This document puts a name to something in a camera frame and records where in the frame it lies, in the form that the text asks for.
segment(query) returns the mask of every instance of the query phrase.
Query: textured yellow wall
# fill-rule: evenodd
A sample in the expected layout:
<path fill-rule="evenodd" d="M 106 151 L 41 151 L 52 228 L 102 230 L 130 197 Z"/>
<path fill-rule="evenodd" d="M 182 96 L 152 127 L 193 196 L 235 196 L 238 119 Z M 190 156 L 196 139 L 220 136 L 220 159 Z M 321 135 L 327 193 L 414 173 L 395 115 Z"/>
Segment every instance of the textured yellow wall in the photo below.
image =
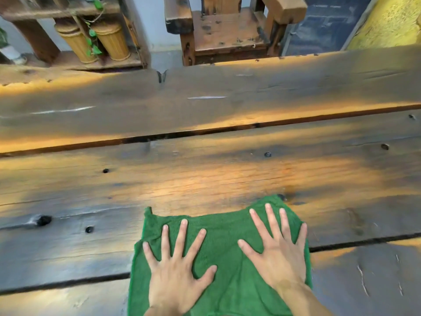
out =
<path fill-rule="evenodd" d="M 420 13 L 421 0 L 378 0 L 348 50 L 416 43 Z"/>

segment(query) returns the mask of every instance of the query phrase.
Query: green cloth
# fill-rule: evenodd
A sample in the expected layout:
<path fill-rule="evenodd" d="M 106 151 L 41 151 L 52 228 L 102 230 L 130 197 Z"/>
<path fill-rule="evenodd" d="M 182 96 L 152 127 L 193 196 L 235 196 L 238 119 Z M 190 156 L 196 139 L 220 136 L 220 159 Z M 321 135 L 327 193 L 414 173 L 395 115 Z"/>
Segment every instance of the green cloth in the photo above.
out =
<path fill-rule="evenodd" d="M 254 208 L 270 231 L 264 207 L 266 203 L 272 205 L 279 224 L 279 208 L 285 208 L 292 240 L 295 243 L 302 221 L 276 195 L 266 196 L 237 212 L 199 217 L 161 217 L 153 215 L 148 208 L 145 211 L 142 239 L 135 244 L 129 288 L 128 315 L 142 316 L 149 308 L 148 293 L 151 271 L 143 253 L 142 243 L 144 241 L 149 242 L 157 260 L 161 260 L 161 231 L 163 225 L 168 224 L 172 255 L 180 222 L 183 218 L 187 218 L 189 221 L 184 254 L 187 253 L 199 230 L 201 228 L 207 229 L 205 240 L 193 264 L 195 278 L 200 278 L 211 265 L 218 266 L 213 283 L 203 292 L 203 295 L 186 315 L 292 315 L 287 305 L 264 282 L 237 244 L 238 239 L 244 239 L 257 252 L 263 251 L 262 240 L 248 210 Z M 307 266 L 306 284 L 312 287 L 308 243 L 306 243 L 304 250 L 304 258 Z"/>

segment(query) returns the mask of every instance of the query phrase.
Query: hand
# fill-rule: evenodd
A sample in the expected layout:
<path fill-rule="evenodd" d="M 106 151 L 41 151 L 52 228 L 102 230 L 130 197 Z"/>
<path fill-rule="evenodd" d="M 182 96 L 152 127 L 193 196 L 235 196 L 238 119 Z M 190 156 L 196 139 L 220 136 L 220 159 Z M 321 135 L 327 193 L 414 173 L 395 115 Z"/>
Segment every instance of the hand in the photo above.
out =
<path fill-rule="evenodd" d="M 200 279 L 192 274 L 193 260 L 203 243 L 206 230 L 201 229 L 192 246 L 183 257 L 184 241 L 186 239 L 187 220 L 183 219 L 178 232 L 174 254 L 171 257 L 168 239 L 168 225 L 162 228 L 161 253 L 158 262 L 147 242 L 143 243 L 146 260 L 152 271 L 149 285 L 150 309 L 157 309 L 159 314 L 183 315 L 188 312 L 203 291 L 213 282 L 216 265 L 208 268 Z"/>
<path fill-rule="evenodd" d="M 264 250 L 262 254 L 255 252 L 245 240 L 240 239 L 238 245 L 244 254 L 251 260 L 263 280 L 275 290 L 291 283 L 304 283 L 306 279 L 306 263 L 304 261 L 304 246 L 307 236 L 307 225 L 301 225 L 297 243 L 291 240 L 291 231 L 285 210 L 279 210 L 282 233 L 279 229 L 270 204 L 265 205 L 273 238 L 267 231 L 254 209 L 250 215 L 259 232 Z"/>

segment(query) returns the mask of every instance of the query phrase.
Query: forearm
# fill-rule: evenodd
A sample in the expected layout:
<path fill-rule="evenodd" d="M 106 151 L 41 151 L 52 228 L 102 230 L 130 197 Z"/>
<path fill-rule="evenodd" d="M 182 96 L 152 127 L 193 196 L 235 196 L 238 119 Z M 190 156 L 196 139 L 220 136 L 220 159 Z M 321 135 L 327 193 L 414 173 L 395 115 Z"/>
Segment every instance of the forearm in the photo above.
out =
<path fill-rule="evenodd" d="M 151 306 L 148 308 L 144 316 L 182 316 L 172 308 L 165 306 Z"/>
<path fill-rule="evenodd" d="M 277 292 L 294 316 L 333 316 L 302 282 L 285 281 L 277 288 Z"/>

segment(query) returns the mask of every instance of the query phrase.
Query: chair armrest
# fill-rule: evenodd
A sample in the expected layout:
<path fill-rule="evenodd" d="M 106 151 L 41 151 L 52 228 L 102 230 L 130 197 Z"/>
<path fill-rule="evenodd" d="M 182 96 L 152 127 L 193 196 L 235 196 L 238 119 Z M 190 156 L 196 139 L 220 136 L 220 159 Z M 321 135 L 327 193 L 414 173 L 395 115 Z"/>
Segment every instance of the chair armrest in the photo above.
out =
<path fill-rule="evenodd" d="M 188 34 L 193 32 L 192 10 L 189 0 L 164 0 L 165 24 L 168 33 Z"/>
<path fill-rule="evenodd" d="M 279 24 L 293 24 L 304 20 L 307 4 L 304 0 L 262 0 L 273 19 Z"/>

